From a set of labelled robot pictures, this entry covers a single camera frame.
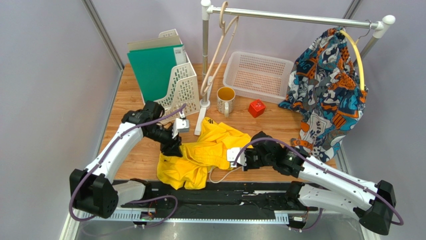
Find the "yellow shorts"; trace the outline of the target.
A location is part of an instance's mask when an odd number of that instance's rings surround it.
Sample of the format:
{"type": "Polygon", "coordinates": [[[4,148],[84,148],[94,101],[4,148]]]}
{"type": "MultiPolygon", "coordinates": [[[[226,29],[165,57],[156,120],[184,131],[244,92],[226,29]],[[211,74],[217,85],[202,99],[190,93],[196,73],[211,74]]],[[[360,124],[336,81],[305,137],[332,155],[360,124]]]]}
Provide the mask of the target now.
{"type": "Polygon", "coordinates": [[[206,187],[209,171],[215,167],[230,170],[227,150],[243,147],[251,137],[223,122],[210,117],[201,122],[201,134],[196,142],[183,143],[182,157],[159,155],[157,178],[178,190],[200,190],[206,187]]]}

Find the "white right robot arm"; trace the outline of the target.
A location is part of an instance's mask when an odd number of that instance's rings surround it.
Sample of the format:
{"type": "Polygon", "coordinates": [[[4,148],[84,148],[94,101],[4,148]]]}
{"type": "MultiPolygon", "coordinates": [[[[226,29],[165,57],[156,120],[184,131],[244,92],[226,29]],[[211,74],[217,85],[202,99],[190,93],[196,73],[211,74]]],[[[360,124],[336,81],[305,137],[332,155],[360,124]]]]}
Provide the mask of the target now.
{"type": "Polygon", "coordinates": [[[296,178],[286,193],[287,201],[293,205],[338,212],[382,236],[389,234],[391,225],[403,224],[395,209],[396,196],[390,182],[374,183],[349,175],[263,131],[244,147],[229,149],[227,160],[232,167],[239,166],[244,171],[271,166],[282,175],[296,178]]]}

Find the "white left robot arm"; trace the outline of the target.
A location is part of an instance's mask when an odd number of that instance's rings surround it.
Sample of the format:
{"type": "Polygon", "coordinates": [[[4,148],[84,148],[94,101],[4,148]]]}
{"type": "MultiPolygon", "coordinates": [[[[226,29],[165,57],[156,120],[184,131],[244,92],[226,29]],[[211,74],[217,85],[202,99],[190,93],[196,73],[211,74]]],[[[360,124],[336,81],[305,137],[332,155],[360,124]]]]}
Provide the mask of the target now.
{"type": "Polygon", "coordinates": [[[186,106],[183,104],[166,115],[161,104],[148,100],[142,109],[128,111],[102,152],[85,169],[74,169],[70,174],[69,215],[81,222],[82,218],[74,213],[74,210],[80,210],[90,214],[86,221],[95,217],[107,219],[117,207],[142,200],[148,183],[134,178],[113,184],[117,171],[143,138],[160,143],[160,152],[164,156],[182,157],[178,124],[183,123],[183,129],[189,129],[189,121],[184,115],[186,106]]]}

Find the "patterned blue orange shorts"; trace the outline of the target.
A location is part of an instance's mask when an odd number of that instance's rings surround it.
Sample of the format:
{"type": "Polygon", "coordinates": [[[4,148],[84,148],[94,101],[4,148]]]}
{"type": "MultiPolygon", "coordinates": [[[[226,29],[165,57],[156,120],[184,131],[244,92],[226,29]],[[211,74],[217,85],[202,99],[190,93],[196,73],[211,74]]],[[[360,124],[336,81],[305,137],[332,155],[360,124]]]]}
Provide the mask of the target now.
{"type": "Polygon", "coordinates": [[[295,60],[278,105],[302,116],[290,144],[323,163],[335,157],[364,114],[368,89],[350,56],[354,43],[343,27],[323,32],[295,60]]]}

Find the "beige clothes hanger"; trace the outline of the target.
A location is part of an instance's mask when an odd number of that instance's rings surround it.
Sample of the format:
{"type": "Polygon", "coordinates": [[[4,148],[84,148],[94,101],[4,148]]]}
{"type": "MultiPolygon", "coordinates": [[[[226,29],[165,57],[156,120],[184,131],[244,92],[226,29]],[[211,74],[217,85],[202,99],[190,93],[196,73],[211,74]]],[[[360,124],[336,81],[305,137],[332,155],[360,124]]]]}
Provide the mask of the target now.
{"type": "Polygon", "coordinates": [[[221,36],[214,51],[213,57],[210,62],[208,62],[208,41],[209,41],[209,24],[210,24],[210,15],[213,14],[213,5],[210,0],[201,1],[201,12],[202,12],[202,56],[203,56],[203,70],[202,76],[203,81],[200,87],[200,96],[203,101],[210,99],[209,90],[212,88],[212,85],[219,73],[219,69],[224,63],[225,57],[228,54],[228,51],[233,43],[236,31],[239,25],[239,16],[235,16],[229,22],[226,22],[224,19],[225,10],[229,6],[228,1],[224,1],[219,8],[219,28],[221,30],[221,36]]]}

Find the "yellow clothes hanger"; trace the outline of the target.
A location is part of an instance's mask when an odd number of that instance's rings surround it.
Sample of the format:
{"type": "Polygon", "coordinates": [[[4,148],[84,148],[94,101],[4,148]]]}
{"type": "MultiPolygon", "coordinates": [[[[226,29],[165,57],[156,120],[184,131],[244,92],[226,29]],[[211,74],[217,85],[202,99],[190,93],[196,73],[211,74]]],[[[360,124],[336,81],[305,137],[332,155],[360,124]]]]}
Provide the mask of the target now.
{"type": "Polygon", "coordinates": [[[370,20],[368,20],[369,26],[368,26],[368,32],[364,35],[360,35],[357,40],[353,40],[353,38],[343,29],[339,30],[339,33],[342,34],[343,36],[345,36],[345,38],[349,41],[349,43],[351,44],[355,56],[356,56],[356,61],[357,61],[357,66],[358,66],[358,75],[359,75],[359,87],[361,91],[365,91],[365,75],[364,75],[364,66],[363,66],[363,62],[362,62],[362,57],[361,57],[361,53],[359,51],[358,48],[358,42],[360,41],[361,38],[366,37],[371,29],[372,29],[372,22],[370,20]]]}

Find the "red cube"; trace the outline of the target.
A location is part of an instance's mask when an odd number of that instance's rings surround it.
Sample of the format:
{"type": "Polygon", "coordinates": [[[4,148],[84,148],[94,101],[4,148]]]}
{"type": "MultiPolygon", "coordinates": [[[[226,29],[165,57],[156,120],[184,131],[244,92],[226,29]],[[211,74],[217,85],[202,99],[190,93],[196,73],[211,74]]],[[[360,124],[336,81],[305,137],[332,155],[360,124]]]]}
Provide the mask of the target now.
{"type": "Polygon", "coordinates": [[[253,118],[261,116],[266,109],[266,105],[260,100],[256,99],[249,104],[248,112],[253,118]]]}

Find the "white perforated file holder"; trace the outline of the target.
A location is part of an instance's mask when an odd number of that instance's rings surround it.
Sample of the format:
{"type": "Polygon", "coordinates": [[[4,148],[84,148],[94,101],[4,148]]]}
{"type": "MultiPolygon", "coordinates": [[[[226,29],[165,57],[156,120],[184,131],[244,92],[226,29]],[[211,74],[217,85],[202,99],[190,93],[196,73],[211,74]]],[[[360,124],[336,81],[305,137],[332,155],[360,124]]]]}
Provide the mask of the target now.
{"type": "MultiPolygon", "coordinates": [[[[160,33],[157,38],[169,36],[179,35],[175,29],[172,29],[160,33]]],[[[197,113],[200,110],[197,74],[187,53],[186,57],[187,63],[175,66],[171,70],[166,96],[158,100],[153,100],[161,104],[168,114],[181,107],[182,104],[186,104],[186,108],[184,109],[186,115],[197,113]]]]}

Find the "white mug with yellow interior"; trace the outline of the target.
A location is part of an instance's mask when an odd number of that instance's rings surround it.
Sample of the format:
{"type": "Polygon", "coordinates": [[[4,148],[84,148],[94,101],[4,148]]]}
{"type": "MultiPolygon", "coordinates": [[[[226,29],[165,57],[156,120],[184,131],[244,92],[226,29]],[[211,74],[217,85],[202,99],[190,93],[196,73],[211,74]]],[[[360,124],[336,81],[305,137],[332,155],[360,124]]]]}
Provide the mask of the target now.
{"type": "Polygon", "coordinates": [[[234,110],[236,93],[231,87],[223,86],[216,93],[216,109],[226,118],[234,110]]]}

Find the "white perforated plastic basket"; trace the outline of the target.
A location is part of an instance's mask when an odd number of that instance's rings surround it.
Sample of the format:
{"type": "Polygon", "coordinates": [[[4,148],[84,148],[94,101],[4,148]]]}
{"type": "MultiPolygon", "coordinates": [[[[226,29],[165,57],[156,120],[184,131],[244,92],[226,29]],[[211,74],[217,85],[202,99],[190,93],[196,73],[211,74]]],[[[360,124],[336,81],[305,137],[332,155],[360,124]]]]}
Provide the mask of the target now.
{"type": "Polygon", "coordinates": [[[222,83],[237,96],[279,104],[286,99],[293,66],[290,60],[235,51],[226,65],[222,83]]]}

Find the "green folder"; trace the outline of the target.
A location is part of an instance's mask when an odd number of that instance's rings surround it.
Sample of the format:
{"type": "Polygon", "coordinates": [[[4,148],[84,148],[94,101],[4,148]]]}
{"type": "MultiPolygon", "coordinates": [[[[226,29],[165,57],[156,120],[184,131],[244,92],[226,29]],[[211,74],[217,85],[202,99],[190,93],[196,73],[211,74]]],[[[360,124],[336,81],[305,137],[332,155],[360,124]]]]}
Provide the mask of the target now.
{"type": "Polygon", "coordinates": [[[165,97],[172,69],[188,62],[184,44],[131,50],[127,57],[145,102],[165,97]]]}

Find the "beige folder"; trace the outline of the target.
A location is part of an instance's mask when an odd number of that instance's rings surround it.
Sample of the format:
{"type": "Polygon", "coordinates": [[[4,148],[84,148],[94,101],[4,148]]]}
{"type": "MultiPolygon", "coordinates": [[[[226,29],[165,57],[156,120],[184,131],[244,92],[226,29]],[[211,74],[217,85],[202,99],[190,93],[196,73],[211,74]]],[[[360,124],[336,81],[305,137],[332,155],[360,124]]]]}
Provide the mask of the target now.
{"type": "Polygon", "coordinates": [[[160,47],[169,47],[181,45],[181,40],[178,35],[159,37],[145,41],[130,42],[127,44],[129,51],[145,50],[160,47]]]}

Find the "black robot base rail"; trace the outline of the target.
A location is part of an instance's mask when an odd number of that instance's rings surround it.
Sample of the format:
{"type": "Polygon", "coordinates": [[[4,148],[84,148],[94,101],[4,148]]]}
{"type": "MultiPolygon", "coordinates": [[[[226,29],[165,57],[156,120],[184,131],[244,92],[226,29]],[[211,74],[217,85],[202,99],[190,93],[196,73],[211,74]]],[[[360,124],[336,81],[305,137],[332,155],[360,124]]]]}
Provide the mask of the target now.
{"type": "Polygon", "coordinates": [[[162,198],[153,203],[127,203],[123,208],[149,209],[155,217],[193,220],[272,220],[276,211],[304,215],[316,213],[286,197],[289,182],[221,182],[206,184],[199,190],[178,190],[160,181],[151,181],[143,199],[162,198]]]}

